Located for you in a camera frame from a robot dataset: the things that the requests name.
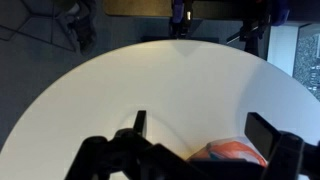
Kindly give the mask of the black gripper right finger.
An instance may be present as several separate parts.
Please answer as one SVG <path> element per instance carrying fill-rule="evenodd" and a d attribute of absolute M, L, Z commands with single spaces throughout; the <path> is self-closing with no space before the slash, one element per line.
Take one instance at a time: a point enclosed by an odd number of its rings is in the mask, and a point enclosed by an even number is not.
<path fill-rule="evenodd" d="M 244 134 L 263 158 L 270 161 L 281 133 L 258 113 L 249 112 Z"/>

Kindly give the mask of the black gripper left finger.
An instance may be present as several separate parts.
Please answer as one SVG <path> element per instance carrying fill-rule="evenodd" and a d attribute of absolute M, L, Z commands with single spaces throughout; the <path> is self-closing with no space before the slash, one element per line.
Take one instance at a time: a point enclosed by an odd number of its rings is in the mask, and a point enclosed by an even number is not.
<path fill-rule="evenodd" d="M 147 132 L 147 111 L 139 110 L 137 112 L 133 129 L 140 136 L 145 137 Z"/>

